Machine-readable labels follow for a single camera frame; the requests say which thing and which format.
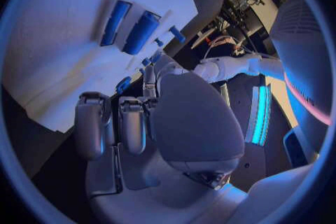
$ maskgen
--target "machinery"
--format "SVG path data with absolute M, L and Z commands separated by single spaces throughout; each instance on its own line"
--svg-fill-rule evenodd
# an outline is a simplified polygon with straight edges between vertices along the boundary
M 44 223 L 300 221 L 334 172 L 332 13 L 326 0 L 10 0 L 2 170 Z

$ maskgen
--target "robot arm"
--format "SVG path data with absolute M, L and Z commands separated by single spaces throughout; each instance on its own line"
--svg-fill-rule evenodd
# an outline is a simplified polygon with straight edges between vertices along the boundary
M 257 76 L 261 73 L 284 80 L 283 67 L 280 60 L 263 59 L 257 54 L 249 54 L 241 58 L 219 57 L 205 59 L 195 67 L 194 73 L 209 83 L 228 80 L 239 73 L 251 76 Z

